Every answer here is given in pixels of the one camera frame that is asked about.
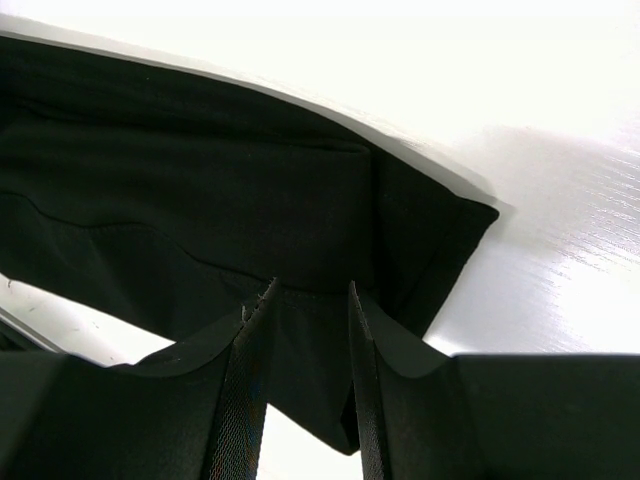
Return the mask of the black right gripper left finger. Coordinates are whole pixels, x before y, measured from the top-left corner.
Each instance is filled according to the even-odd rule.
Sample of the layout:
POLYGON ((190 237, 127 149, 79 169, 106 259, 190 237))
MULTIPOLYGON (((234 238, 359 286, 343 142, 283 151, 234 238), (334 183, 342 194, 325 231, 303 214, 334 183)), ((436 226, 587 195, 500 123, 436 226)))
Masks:
POLYGON ((253 479, 279 283, 135 365, 101 367, 1 328, 5 479, 253 479))

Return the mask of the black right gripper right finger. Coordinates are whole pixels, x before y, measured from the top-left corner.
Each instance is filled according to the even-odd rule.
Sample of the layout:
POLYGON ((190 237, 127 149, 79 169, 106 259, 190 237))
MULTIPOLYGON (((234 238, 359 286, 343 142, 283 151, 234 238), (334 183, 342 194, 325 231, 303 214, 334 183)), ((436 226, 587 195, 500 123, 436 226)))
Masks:
POLYGON ((447 356, 349 292, 367 479, 635 479, 635 355, 447 356))

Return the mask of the black skirt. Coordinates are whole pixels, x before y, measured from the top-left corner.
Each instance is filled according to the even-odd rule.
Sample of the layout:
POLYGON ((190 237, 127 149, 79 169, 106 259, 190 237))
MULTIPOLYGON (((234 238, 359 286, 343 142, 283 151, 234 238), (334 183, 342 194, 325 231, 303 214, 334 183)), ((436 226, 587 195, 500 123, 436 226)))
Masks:
POLYGON ((255 90, 1 41, 1 271, 178 341, 271 279, 271 403, 357 450, 350 285, 426 333, 497 219, 255 90))

